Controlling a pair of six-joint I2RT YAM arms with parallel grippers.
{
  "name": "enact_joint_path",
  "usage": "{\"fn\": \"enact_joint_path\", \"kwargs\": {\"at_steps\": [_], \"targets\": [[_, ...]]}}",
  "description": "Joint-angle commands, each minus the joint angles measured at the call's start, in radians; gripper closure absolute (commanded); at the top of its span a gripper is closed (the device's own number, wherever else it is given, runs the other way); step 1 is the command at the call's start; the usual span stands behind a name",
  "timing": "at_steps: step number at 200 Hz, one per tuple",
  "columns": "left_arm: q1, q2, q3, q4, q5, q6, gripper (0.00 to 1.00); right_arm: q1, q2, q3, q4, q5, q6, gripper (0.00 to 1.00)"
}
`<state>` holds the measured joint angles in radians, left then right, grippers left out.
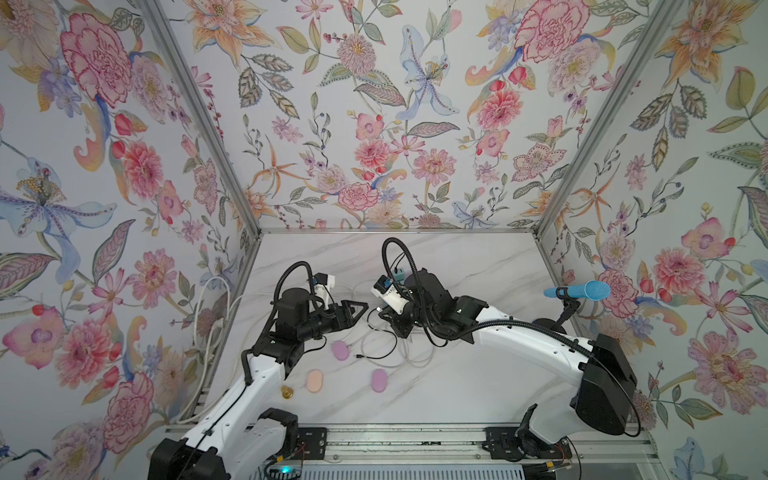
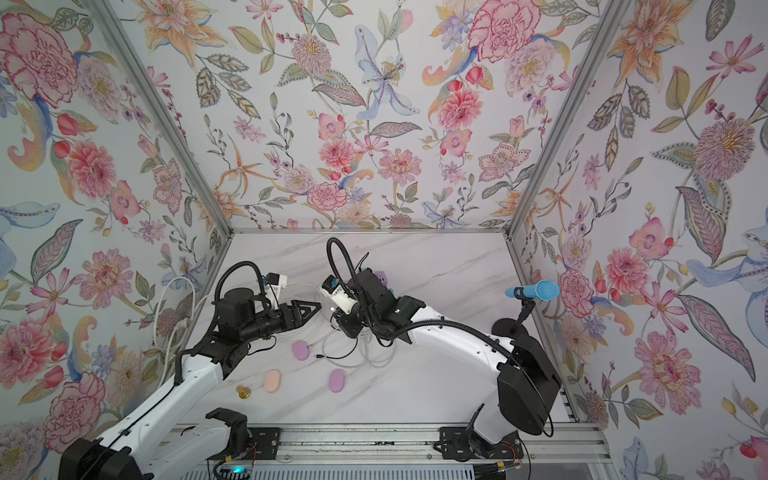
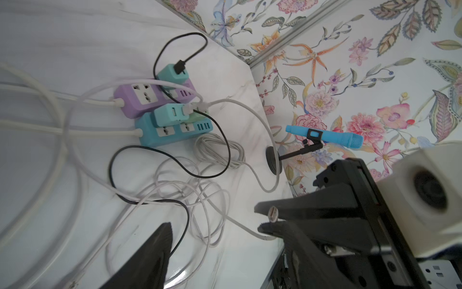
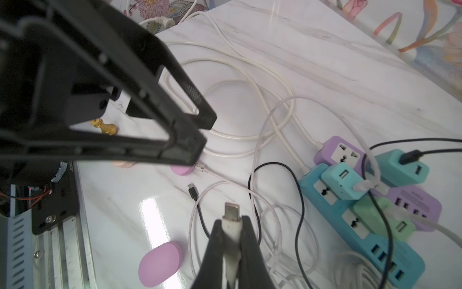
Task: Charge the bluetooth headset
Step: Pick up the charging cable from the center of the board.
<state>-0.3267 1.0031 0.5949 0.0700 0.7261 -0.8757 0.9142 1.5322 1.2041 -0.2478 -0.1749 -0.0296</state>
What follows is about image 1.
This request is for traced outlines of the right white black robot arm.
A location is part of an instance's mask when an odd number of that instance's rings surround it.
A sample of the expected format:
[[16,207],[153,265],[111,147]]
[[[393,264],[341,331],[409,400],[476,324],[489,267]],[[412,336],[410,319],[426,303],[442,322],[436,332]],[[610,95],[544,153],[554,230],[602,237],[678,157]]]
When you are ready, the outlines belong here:
[[420,330],[436,348],[456,341],[495,347],[560,380],[553,394],[527,408],[513,433],[487,441],[488,449],[505,448],[512,461],[542,459],[567,447],[574,433],[622,436],[640,417],[633,402],[637,377],[617,340],[570,336],[562,326],[581,300],[607,297],[607,284],[549,289],[547,297],[563,304],[559,319],[525,322],[475,297],[451,295],[395,237],[384,240],[381,258],[385,273],[372,292],[385,303],[381,317],[398,337]]

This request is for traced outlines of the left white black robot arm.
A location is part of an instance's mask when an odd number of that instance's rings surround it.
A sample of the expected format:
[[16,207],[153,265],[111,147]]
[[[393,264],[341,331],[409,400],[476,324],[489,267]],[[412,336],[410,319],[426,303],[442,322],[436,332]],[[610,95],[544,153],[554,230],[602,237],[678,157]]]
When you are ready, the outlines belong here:
[[335,301],[328,281],[306,261],[281,275],[262,332],[240,354],[237,380],[181,439],[158,445],[149,478],[255,479],[301,456],[298,417],[273,398],[308,341],[354,328],[370,309],[366,302]]

